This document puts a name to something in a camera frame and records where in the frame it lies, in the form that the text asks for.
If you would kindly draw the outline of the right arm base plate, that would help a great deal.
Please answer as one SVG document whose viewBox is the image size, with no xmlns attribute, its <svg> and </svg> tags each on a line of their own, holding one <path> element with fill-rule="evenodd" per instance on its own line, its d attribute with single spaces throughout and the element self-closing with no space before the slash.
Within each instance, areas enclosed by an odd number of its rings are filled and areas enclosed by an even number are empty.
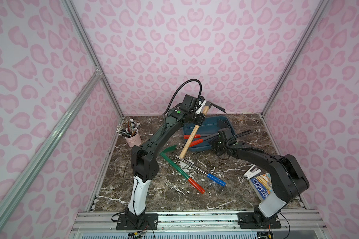
<svg viewBox="0 0 359 239">
<path fill-rule="evenodd" d="M 277 215 L 266 218 L 261 212 L 238 213 L 238 225 L 241 229 L 281 229 Z"/>
</svg>

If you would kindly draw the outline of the green handled garden tool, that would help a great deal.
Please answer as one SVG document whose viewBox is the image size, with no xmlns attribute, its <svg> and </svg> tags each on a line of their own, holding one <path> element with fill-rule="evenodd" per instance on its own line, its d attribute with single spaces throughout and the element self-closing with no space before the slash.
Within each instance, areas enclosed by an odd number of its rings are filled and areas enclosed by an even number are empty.
<svg viewBox="0 0 359 239">
<path fill-rule="evenodd" d="M 162 152 L 160 152 L 160 156 L 166 162 L 168 162 L 180 175 L 182 175 L 188 181 L 188 183 L 190 183 L 201 194 L 204 194 L 205 190 L 166 155 L 167 152 L 174 151 L 176 149 L 176 147 L 177 147 L 176 145 L 173 145 L 173 146 L 170 146 L 170 147 L 164 149 Z"/>
</svg>

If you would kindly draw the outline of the wooden handled tool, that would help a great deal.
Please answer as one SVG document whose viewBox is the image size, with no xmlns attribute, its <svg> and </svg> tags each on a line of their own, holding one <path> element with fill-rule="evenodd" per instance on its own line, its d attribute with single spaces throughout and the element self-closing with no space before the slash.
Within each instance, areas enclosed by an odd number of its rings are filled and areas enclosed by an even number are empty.
<svg viewBox="0 0 359 239">
<path fill-rule="evenodd" d="M 210 101 L 205 101 L 205 103 L 203 104 L 202 117 L 205 117 L 207 115 L 209 109 L 212 108 L 212 107 L 215 107 L 215 108 L 219 109 L 220 111 L 226 113 L 226 111 L 225 111 L 225 109 L 223 107 L 220 107 L 220 106 L 218 106 L 218 105 L 216 105 L 216 104 L 214 104 L 214 103 L 212 103 Z M 182 149 L 182 151 L 181 151 L 181 153 L 179 155 L 179 158 L 181 158 L 181 159 L 184 158 L 184 156 L 185 156 L 188 148 L 190 147 L 190 144 L 192 143 L 192 140 L 194 139 L 194 137 L 195 137 L 195 135 L 196 135 L 196 133 L 197 133 L 197 131 L 198 131 L 201 124 L 202 124 L 202 121 L 201 121 L 200 124 L 196 124 L 194 126 L 189 138 L 187 139 L 187 142 L 186 142 L 184 148 Z"/>
</svg>

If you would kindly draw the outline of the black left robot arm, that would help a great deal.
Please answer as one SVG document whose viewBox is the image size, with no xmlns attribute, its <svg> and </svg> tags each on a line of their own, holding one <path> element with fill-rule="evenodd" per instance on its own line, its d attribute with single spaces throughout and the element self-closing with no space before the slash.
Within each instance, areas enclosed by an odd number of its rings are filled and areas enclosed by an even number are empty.
<svg viewBox="0 0 359 239">
<path fill-rule="evenodd" d="M 170 137 L 186 123 L 194 123 L 194 131 L 203 123 L 210 109 L 210 102 L 199 102 L 199 99 L 186 95 L 183 102 L 163 114 L 162 126 L 141 146 L 131 149 L 131 166 L 133 170 L 133 189 L 130 203 L 125 215 L 138 219 L 146 210 L 146 198 L 151 181 L 159 172 L 156 161 L 162 147 Z"/>
</svg>

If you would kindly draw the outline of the blue handled metal tool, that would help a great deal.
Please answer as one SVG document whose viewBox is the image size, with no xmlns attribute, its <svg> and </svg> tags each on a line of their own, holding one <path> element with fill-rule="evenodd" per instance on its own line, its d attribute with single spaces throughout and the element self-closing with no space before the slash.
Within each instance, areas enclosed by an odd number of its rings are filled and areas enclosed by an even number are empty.
<svg viewBox="0 0 359 239">
<path fill-rule="evenodd" d="M 177 156 L 177 155 L 175 156 L 175 158 L 177 158 L 178 160 L 184 162 L 185 164 L 189 165 L 190 167 L 196 169 L 197 171 L 203 173 L 204 175 L 206 175 L 210 180 L 214 181 L 215 183 L 217 183 L 217 184 L 219 184 L 219 185 L 221 185 L 221 186 L 223 186 L 223 187 L 226 186 L 226 183 L 225 183 L 223 180 L 221 180 L 221 179 L 219 179 L 218 177 L 212 175 L 211 173 L 205 172 L 204 170 L 200 169 L 198 166 L 196 166 L 195 164 L 189 162 L 188 160 L 185 160 L 185 159 L 183 159 L 183 158 L 180 158 L 180 157 Z"/>
</svg>

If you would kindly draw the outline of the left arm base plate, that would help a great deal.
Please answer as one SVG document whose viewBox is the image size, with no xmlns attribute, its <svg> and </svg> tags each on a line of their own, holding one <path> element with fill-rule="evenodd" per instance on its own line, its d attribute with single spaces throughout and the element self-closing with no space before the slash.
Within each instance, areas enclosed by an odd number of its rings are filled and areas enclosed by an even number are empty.
<svg viewBox="0 0 359 239">
<path fill-rule="evenodd" d="M 135 216 L 132 214 L 121 214 L 117 219 L 117 227 L 118 231 L 131 231 L 131 230 L 156 230 L 158 227 L 158 214 L 150 214 L 143 213 L 139 216 Z"/>
</svg>

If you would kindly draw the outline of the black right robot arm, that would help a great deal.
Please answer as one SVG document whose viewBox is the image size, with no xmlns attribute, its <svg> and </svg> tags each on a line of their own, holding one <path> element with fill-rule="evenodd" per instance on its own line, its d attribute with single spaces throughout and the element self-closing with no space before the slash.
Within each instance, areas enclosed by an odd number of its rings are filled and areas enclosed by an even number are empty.
<svg viewBox="0 0 359 239">
<path fill-rule="evenodd" d="M 293 155 L 270 154 L 237 140 L 247 134 L 248 130 L 233 135 L 230 129 L 220 129 L 211 145 L 219 156 L 226 153 L 228 156 L 248 161 L 270 174 L 272 192 L 254 208 L 253 213 L 253 221 L 263 224 L 273 219 L 292 199 L 309 189 L 310 183 Z"/>
</svg>

